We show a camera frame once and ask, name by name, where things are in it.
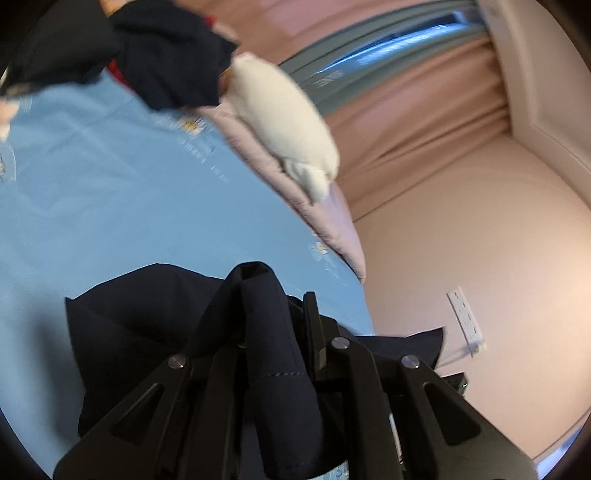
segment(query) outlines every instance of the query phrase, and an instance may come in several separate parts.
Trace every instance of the white power strip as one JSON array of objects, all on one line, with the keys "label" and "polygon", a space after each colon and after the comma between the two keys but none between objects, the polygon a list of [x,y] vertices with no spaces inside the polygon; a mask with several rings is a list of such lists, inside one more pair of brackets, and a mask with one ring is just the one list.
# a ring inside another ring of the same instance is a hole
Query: white power strip
[{"label": "white power strip", "polygon": [[460,327],[470,348],[470,354],[474,356],[486,350],[486,343],[462,289],[458,287],[455,290],[447,292],[447,298],[452,304],[453,311],[456,313],[457,321],[460,323]]}]

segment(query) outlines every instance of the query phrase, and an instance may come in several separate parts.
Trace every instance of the metal screw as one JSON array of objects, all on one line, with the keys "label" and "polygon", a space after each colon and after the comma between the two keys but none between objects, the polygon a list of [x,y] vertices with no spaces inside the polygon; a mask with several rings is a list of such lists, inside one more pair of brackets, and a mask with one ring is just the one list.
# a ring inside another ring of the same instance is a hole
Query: metal screw
[{"label": "metal screw", "polygon": [[402,364],[406,368],[415,369],[421,365],[421,361],[415,355],[404,355],[402,357]]},{"label": "metal screw", "polygon": [[349,342],[349,339],[346,339],[345,337],[335,337],[330,341],[330,344],[337,350],[347,350],[349,345],[351,345],[351,342]]},{"label": "metal screw", "polygon": [[168,366],[170,368],[174,368],[175,370],[178,370],[185,365],[187,365],[187,357],[184,355],[177,354],[168,359]]}]

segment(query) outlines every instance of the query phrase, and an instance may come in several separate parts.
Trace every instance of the pillow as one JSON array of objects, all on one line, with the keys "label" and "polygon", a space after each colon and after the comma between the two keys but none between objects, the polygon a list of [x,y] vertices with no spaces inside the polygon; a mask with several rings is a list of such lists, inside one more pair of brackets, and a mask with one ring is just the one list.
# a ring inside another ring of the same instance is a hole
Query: pillow
[{"label": "pillow", "polygon": [[329,194],[339,152],[329,128],[300,87],[252,53],[234,58],[228,100],[312,203]]}]

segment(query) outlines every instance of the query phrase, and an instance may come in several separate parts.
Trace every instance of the black cloth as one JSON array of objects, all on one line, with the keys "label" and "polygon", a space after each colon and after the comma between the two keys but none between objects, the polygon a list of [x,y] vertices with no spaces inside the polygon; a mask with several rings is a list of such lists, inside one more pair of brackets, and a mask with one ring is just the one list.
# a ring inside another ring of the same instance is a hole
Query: black cloth
[{"label": "black cloth", "polygon": [[169,0],[135,0],[109,17],[123,48],[117,65],[155,110],[219,105],[219,76],[236,44]]},{"label": "black cloth", "polygon": [[[331,421],[330,402],[316,394],[306,373],[296,333],[303,324],[301,306],[299,299],[285,295],[272,269],[259,262],[238,265],[225,280],[156,264],[66,299],[72,346],[86,387],[80,435],[168,356],[211,355],[244,337],[255,426],[251,437],[259,443],[255,453],[262,461],[255,458],[251,464],[259,472],[243,478],[298,480],[337,466],[345,459],[342,432]],[[356,339],[381,356],[414,353],[434,367],[443,330],[406,339]]]},{"label": "black cloth", "polygon": [[2,87],[87,83],[120,46],[98,0],[57,0],[14,52]]}]

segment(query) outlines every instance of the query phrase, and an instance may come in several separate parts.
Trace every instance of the bed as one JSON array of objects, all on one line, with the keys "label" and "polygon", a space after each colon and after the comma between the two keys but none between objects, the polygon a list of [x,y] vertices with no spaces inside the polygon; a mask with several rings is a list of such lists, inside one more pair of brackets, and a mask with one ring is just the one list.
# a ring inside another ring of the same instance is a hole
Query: bed
[{"label": "bed", "polygon": [[0,407],[51,475],[77,441],[83,387],[64,298],[153,263],[224,277],[275,270],[287,294],[373,334],[352,269],[214,125],[149,110],[107,73],[17,99],[0,141]]}]

